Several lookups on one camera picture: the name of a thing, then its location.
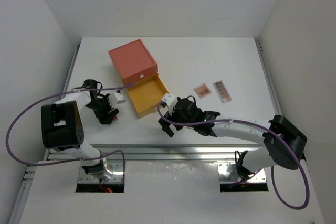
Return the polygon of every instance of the black mount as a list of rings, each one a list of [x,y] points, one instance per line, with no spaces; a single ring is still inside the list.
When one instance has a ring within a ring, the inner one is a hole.
[[[167,112],[164,115],[164,117],[176,123],[195,123],[195,122],[215,120],[216,117],[219,115],[220,113],[215,111],[203,112],[200,108],[196,106],[194,102],[190,101],[189,99],[187,98],[181,99],[180,97],[177,97],[177,103],[175,105],[175,110],[173,114],[170,115]],[[161,125],[162,130],[166,132],[168,136],[173,137],[174,132],[170,129],[170,123],[167,123],[165,120],[160,118],[159,124]],[[215,133],[212,131],[213,126],[214,123],[207,123],[193,126],[192,128],[200,135],[217,137]],[[179,131],[183,128],[183,126],[175,125],[175,128]]]
[[[253,172],[251,172],[250,170],[246,169],[243,166],[243,160],[244,160],[244,157],[245,157],[246,153],[247,153],[247,151],[242,152],[239,156],[239,159],[238,159],[237,163],[236,163],[237,173],[243,180],[248,180],[249,176],[251,174],[253,174]]]
[[[101,160],[97,165],[82,166],[82,168],[86,174],[103,173],[104,172],[103,160]]]
[[[80,88],[96,89],[98,82],[86,80]],[[109,95],[90,91],[91,102],[86,107],[92,109],[101,124],[111,124],[118,109],[111,106]],[[84,130],[77,103],[49,104],[41,107],[42,139],[45,148],[63,151],[79,148],[84,141]]]
[[[60,121],[64,125],[55,125]],[[84,141],[84,130],[75,101],[41,107],[42,141],[45,148],[63,151]]]
[[[82,88],[85,89],[96,89],[97,87],[98,81],[92,79],[85,80],[82,85]],[[110,105],[110,94],[102,95],[97,91],[90,91],[90,96],[91,102],[86,107],[93,110],[101,124],[111,124],[119,110]]]
[[[278,134],[292,149],[298,160],[301,160],[307,137],[284,116],[275,115],[269,122],[271,123],[269,129]],[[264,145],[275,163],[286,169],[298,169],[294,159],[279,141],[269,133],[264,133],[263,137],[265,137]]]

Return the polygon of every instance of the orange box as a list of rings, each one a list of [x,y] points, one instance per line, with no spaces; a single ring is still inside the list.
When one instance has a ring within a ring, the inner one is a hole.
[[[140,39],[110,50],[109,55],[125,85],[158,73],[158,64]]]

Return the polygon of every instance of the white wall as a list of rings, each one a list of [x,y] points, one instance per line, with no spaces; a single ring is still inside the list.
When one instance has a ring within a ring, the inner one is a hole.
[[[261,36],[284,114],[307,134],[326,223],[336,223],[336,0],[281,0]]]
[[[25,166],[10,158],[5,135],[29,104],[61,91],[74,48],[44,0],[0,0],[0,223],[7,223]],[[43,157],[39,108],[14,129],[11,147],[25,160]]]
[[[46,0],[81,36],[258,37],[277,0]]]

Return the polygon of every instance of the chip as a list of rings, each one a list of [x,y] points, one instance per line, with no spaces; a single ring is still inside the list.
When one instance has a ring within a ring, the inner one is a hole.
[[[199,98],[203,98],[211,94],[211,90],[208,88],[208,86],[205,83],[194,88],[194,90],[198,94]]]
[[[229,102],[232,100],[229,92],[227,92],[227,89],[222,81],[214,82],[214,86],[222,103]]]

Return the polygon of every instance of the metal frame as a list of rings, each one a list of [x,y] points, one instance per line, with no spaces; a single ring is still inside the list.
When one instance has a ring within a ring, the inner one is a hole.
[[[73,53],[69,72],[68,72],[67,79],[65,81],[65,85],[63,88],[63,92],[67,91],[68,89],[71,74],[74,69],[77,54],[79,51],[79,46],[80,44],[76,47],[75,52]],[[43,161],[48,160],[48,156],[49,156],[49,150],[46,150],[43,156]],[[31,184],[33,182],[35,171],[36,171],[36,167],[27,166],[25,175],[24,175],[24,178],[21,184],[20,191],[18,193],[18,196],[16,197],[14,208],[12,210],[12,214],[9,219],[9,224],[19,224],[20,223],[21,216],[22,216],[22,213],[23,213],[23,210],[25,208],[25,204],[28,198],[29,190],[30,190],[30,187],[32,186]]]
[[[112,171],[113,176],[109,181],[103,181],[102,184],[123,184],[123,162],[107,162],[107,166]],[[79,169],[77,184],[99,184],[99,180],[86,174],[82,168]]]
[[[72,58],[70,69],[67,75],[63,91],[68,89],[69,81],[74,69],[77,54],[79,51],[77,46]],[[265,74],[265,79],[271,96],[271,100],[276,113],[283,115],[281,105],[275,90],[273,80],[267,65],[266,56],[260,42],[256,41],[256,46],[260,56],[260,62]],[[143,145],[94,145],[104,153],[122,149],[125,152],[127,160],[204,160],[204,161],[219,161],[232,162],[234,160],[234,151],[255,150],[258,145],[188,145],[188,146],[143,146]],[[65,153],[56,153],[53,150],[46,150],[43,160],[68,159],[72,158]],[[109,156],[108,160],[121,160],[121,155],[115,154]],[[17,196],[9,224],[19,224],[25,203],[28,198],[28,193],[34,178],[36,168],[28,166],[26,173]]]

